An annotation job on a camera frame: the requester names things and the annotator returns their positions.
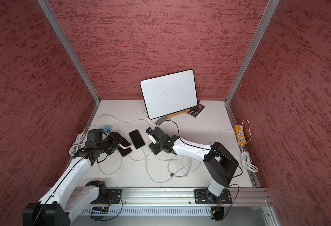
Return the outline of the beige case phone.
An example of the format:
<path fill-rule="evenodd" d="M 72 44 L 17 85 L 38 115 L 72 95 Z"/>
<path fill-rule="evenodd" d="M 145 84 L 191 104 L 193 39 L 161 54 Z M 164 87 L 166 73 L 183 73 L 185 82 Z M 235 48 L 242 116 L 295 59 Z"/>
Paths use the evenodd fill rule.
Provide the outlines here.
<path fill-rule="evenodd" d="M 114 138 L 116 138 L 117 140 L 120 140 L 120 145 L 124 148 L 128 148 L 130 147 L 132 144 L 125 139 L 122 135 L 120 135 L 118 132 L 114 131 L 110 133 L 111 136 L 113 136 Z"/>

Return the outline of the pink case phone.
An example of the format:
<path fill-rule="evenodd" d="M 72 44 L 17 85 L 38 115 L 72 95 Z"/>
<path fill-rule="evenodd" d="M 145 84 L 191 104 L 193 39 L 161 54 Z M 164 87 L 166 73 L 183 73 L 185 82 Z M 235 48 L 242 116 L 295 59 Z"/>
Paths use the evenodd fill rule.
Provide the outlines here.
<path fill-rule="evenodd" d="M 122 157 L 126 157 L 127 155 L 129 155 L 132 152 L 132 149 L 130 147 L 128 147 L 126 149 L 124 149 L 122 147 L 118 147 L 117 149 Z"/>

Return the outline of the light case phone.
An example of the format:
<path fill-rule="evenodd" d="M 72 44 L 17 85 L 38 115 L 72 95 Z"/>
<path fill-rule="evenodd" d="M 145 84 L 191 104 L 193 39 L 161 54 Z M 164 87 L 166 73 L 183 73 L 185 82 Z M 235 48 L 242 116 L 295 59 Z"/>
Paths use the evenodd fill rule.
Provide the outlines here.
<path fill-rule="evenodd" d="M 139 148 L 142 148 L 143 146 L 145 146 L 145 142 L 138 130 L 134 130 L 134 131 L 130 132 L 129 136 L 136 149 L 139 149 Z"/>

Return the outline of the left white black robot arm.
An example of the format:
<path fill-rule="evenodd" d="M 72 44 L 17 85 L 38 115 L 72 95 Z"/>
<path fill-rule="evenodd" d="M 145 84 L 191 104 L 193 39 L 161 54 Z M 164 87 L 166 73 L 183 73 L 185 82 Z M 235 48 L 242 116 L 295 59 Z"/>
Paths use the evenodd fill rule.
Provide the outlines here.
<path fill-rule="evenodd" d="M 22 214 L 23 225 L 70 226 L 93 201 L 106 201 L 111 204 L 119 200 L 120 196 L 112 196 L 105 182 L 99 180 L 88 182 L 74 199 L 70 199 L 81 178 L 97 162 L 100 155 L 113 153 L 119 144 L 120 140 L 112 136 L 91 139 L 73 155 L 69 167 L 53 187 L 37 203 L 26 206 Z"/>

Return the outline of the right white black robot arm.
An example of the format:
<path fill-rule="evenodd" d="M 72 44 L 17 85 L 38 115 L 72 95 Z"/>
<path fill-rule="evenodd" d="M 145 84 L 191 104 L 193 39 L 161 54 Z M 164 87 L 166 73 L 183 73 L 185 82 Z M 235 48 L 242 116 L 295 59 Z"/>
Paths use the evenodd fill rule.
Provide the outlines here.
<path fill-rule="evenodd" d="M 219 198 L 223 190 L 230 185 L 237 168 L 238 161 L 219 142 L 212 145 L 201 145 L 186 142 L 179 136 L 149 135 L 151 144 L 149 148 L 157 155 L 161 151 L 174 155 L 184 155 L 202 162 L 211 175 L 211 182 L 207 188 L 207 195 L 211 198 Z"/>

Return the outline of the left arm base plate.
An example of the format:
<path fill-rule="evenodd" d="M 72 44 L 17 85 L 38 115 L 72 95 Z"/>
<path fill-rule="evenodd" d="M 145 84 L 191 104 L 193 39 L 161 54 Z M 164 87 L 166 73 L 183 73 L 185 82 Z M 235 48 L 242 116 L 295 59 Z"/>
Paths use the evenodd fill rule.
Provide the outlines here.
<path fill-rule="evenodd" d="M 120 197 L 122 195 L 122 189 L 106 189 L 106 191 L 100 191 L 98 198 L 94 201 L 94 203 L 101 204 L 120 204 Z"/>

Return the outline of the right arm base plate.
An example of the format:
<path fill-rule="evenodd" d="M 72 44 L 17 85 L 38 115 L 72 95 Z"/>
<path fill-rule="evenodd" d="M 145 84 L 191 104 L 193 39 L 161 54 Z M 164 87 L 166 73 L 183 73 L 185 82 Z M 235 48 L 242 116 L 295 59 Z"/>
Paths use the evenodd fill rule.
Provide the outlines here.
<path fill-rule="evenodd" d="M 224 189 L 219 196 L 215 196 L 207 189 L 195 189 L 194 197 L 196 204 L 231 204 L 232 197 L 228 189 Z"/>

